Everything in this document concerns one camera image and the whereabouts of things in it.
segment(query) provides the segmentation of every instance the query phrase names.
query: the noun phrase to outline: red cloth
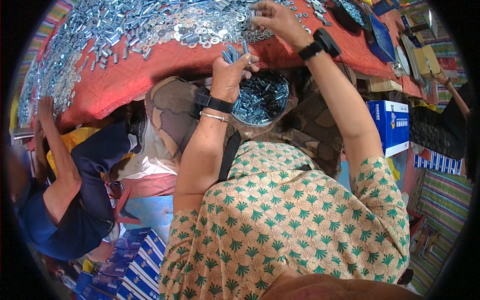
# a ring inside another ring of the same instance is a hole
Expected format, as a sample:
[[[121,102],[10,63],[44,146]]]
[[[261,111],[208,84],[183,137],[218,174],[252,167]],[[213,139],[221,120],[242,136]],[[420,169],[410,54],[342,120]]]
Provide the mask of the red cloth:
[[[152,174],[140,179],[122,179],[123,186],[132,186],[129,198],[173,195],[177,175]]]
[[[307,28],[315,31],[322,26],[322,22],[313,16],[312,9],[307,8],[306,4],[299,1],[297,12],[307,12],[310,15],[302,20]],[[354,36],[338,24],[330,12],[325,14],[325,18],[333,23],[332,26],[325,28],[342,50],[341,57],[347,66],[365,75],[395,79],[390,67],[370,52],[363,32],[360,36]],[[398,31],[403,29],[400,14],[397,11],[390,11],[380,19],[388,27],[394,46],[398,45]],[[95,54],[87,53],[93,44],[93,40],[90,40],[76,67],[79,68],[82,65],[87,55],[90,56],[89,62],[80,74],[82,80],[75,84],[76,95],[72,106],[59,118],[60,129],[101,119],[169,76],[191,77],[209,74],[212,72],[212,62],[225,49],[221,43],[212,45],[210,49],[204,49],[200,44],[190,49],[187,46],[181,46],[177,41],[170,41],[153,46],[148,61],[143,60],[142,56],[136,53],[129,53],[128,59],[123,60],[121,57],[125,48],[124,40],[125,37],[111,48],[113,52],[118,53],[119,63],[114,65],[113,59],[109,58],[107,70],[96,66],[93,72],[90,71],[90,66],[95,59]],[[262,69],[303,65],[300,57],[277,36],[249,45],[249,48],[253,54],[260,57],[259,67]],[[335,61],[340,62],[340,58],[337,57]],[[409,77],[402,78],[402,81],[404,93],[417,97],[424,96]]]

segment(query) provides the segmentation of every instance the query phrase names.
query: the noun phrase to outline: patterned blouse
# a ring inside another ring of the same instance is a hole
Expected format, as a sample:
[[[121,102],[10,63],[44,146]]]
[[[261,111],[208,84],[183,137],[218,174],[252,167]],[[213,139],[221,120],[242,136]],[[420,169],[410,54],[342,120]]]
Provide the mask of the patterned blouse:
[[[160,297],[258,299],[287,264],[300,274],[396,283],[408,215],[385,158],[366,159],[352,190],[291,145],[244,143],[200,211],[174,215]]]

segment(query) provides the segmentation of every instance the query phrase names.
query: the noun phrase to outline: silver bangle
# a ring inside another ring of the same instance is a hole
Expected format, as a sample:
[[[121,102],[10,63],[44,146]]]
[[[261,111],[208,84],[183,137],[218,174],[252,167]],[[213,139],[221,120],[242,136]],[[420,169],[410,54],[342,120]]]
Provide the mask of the silver bangle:
[[[206,114],[206,113],[204,113],[203,111],[200,112],[200,116],[206,116],[206,117],[210,117],[210,118],[217,119],[217,120],[220,120],[220,121],[222,121],[222,122],[228,123],[228,120],[227,120],[225,117],[219,117],[219,116],[214,116],[214,115]]]

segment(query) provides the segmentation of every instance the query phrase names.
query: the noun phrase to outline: shoe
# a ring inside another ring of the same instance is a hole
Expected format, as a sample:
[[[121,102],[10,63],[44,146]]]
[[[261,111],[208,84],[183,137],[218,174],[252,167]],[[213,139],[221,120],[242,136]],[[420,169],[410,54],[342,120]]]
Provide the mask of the shoe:
[[[103,241],[106,241],[107,243],[110,243],[110,242],[118,240],[119,236],[120,236],[120,227],[119,227],[118,223],[115,222],[112,230],[110,231],[110,233],[106,237],[103,238]]]
[[[146,128],[147,114],[145,112],[145,108],[139,108],[135,112],[132,112],[128,133],[137,137],[137,146],[135,146],[130,152],[137,155],[142,154],[145,146]]]

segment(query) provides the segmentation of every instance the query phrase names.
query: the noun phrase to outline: blue floor mat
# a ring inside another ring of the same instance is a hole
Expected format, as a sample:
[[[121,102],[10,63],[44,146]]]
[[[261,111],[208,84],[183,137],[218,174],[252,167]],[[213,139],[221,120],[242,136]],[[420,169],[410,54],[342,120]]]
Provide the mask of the blue floor mat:
[[[173,196],[159,196],[128,199],[124,209],[139,218],[142,224],[125,224],[125,228],[151,227],[166,244],[173,217],[172,198]]]

